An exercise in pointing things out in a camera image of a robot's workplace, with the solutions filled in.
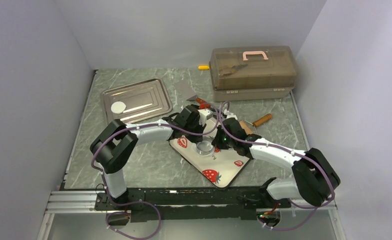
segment gray marble surface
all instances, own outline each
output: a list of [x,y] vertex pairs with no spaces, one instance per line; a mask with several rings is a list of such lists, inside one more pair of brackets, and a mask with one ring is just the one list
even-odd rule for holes
[[[89,150],[92,141],[107,126],[101,105],[101,92],[154,77],[164,81],[173,104],[173,110],[166,115],[180,112],[181,106],[195,103],[184,100],[175,90],[174,83],[180,80],[187,81],[200,98],[208,102],[213,101],[210,74],[206,70],[200,71],[196,68],[98,70],[72,153],[65,188],[93,189],[102,182],[100,173],[90,166],[92,154]],[[244,119],[250,122],[271,113],[273,118],[258,128],[258,134],[289,148],[306,149],[290,95],[281,99],[233,101],[230,111],[235,113],[239,120]],[[152,122],[160,117],[162,116],[139,123]],[[231,186],[259,186],[273,176],[287,178],[290,172],[255,159],[248,163]],[[136,147],[124,167],[124,178],[127,186],[136,188],[213,187],[213,184],[199,171],[182,160],[167,141],[152,142]]]

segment metal tray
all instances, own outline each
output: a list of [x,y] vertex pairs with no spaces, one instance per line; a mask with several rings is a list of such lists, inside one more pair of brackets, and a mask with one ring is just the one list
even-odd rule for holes
[[[108,89],[101,93],[101,100],[107,123],[114,119],[120,119],[124,123],[135,123],[172,110],[168,92],[159,78]],[[116,101],[126,105],[121,114],[115,114],[110,109]]]

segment toolbox handle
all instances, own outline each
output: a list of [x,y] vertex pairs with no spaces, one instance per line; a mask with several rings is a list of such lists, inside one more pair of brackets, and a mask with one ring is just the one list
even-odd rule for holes
[[258,55],[261,54],[263,56],[264,60],[268,60],[268,57],[266,56],[266,53],[264,51],[245,51],[243,53],[243,61],[247,61],[247,55]]

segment white wall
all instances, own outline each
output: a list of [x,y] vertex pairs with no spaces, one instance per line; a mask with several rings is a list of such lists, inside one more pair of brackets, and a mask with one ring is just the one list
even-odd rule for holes
[[37,237],[91,78],[52,0],[0,0],[0,240]]
[[392,239],[392,0],[328,0],[297,55],[310,145],[340,175],[349,239]]
[[91,67],[195,67],[213,48],[302,46],[326,0],[55,0]]

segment yellow object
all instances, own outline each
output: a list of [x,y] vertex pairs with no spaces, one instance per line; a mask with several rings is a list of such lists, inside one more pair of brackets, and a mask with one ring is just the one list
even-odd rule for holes
[[199,70],[209,70],[209,66],[208,65],[201,65],[201,66],[199,66]]

